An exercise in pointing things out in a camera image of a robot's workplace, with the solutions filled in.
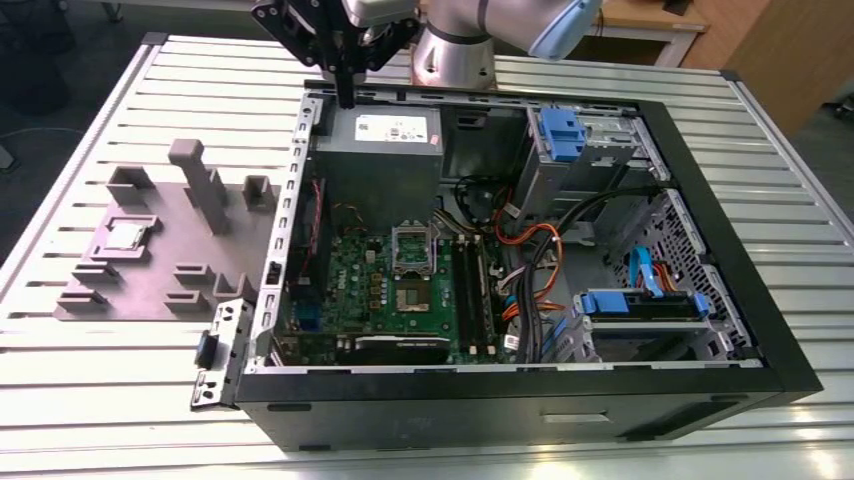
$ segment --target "ram slot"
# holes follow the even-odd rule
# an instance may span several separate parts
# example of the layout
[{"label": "ram slot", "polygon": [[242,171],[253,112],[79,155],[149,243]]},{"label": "ram slot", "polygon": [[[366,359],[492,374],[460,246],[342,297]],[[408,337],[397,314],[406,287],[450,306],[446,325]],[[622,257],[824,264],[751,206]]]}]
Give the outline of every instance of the ram slot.
[{"label": "ram slot", "polygon": [[478,345],[478,352],[486,353],[486,322],[488,318],[484,315],[484,284],[481,281],[481,262],[478,248],[478,242],[472,242],[466,245],[466,270],[469,281],[469,294],[472,295],[472,319],[476,322],[476,344]]},{"label": "ram slot", "polygon": [[457,330],[460,332],[460,351],[469,353],[472,346],[472,305],[469,295],[469,281],[466,274],[466,247],[457,243],[452,248],[452,262],[454,270],[454,299],[457,302]]}]

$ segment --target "sticker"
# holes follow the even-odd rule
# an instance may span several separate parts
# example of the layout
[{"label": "sticker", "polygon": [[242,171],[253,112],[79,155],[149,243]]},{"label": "sticker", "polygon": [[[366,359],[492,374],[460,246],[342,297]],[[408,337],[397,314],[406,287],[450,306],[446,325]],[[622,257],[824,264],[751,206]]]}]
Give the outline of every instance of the sticker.
[{"label": "sticker", "polygon": [[520,337],[516,335],[505,335],[505,350],[520,350]]},{"label": "sticker", "polygon": [[428,118],[360,115],[357,117],[357,140],[361,142],[428,143]]},{"label": "sticker", "polygon": [[508,215],[510,215],[513,218],[520,218],[520,214],[522,213],[522,211],[517,208],[517,206],[513,203],[509,203],[508,205],[505,205],[505,211],[508,212]]}]

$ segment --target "processor chip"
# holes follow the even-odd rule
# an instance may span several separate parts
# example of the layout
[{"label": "processor chip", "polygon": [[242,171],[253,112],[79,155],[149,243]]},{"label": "processor chip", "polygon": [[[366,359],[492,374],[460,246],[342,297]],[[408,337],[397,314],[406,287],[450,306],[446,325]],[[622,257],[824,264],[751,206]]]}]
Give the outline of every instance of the processor chip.
[{"label": "processor chip", "polygon": [[400,312],[429,312],[432,303],[429,280],[401,280],[396,284],[396,308]]}]

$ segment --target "table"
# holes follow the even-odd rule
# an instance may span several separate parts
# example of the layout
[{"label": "table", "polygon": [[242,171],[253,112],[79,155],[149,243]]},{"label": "table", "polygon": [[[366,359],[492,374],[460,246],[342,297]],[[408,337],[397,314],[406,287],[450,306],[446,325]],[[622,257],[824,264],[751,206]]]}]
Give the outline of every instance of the table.
[{"label": "table", "polygon": [[[825,391],[675,442],[289,454],[242,412],[191,413],[195,323],[75,322],[55,299],[111,201],[117,165],[181,171],[177,136],[225,182],[280,184],[308,78],[273,42],[153,35],[0,270],[0,472],[135,478],[839,477],[854,467],[854,229],[739,82],[717,72],[498,58],[505,90],[663,101]],[[402,54],[374,82],[409,82]]]}]

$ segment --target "blue latch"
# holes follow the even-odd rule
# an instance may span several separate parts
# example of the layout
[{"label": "blue latch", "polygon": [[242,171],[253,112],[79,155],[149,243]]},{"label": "blue latch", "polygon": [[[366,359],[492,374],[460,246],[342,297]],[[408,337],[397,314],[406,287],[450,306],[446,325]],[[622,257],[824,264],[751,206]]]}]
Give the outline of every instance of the blue latch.
[{"label": "blue latch", "polygon": [[629,302],[624,292],[598,291],[582,295],[582,308],[592,313],[629,313]]},{"label": "blue latch", "polygon": [[697,305],[697,311],[700,312],[700,317],[707,318],[707,315],[709,315],[709,310],[711,310],[709,299],[707,298],[707,295],[704,295],[700,292],[695,294],[695,305]]},{"label": "blue latch", "polygon": [[544,108],[540,115],[552,159],[556,162],[574,162],[588,143],[588,130],[578,121],[576,112],[565,108]]}]

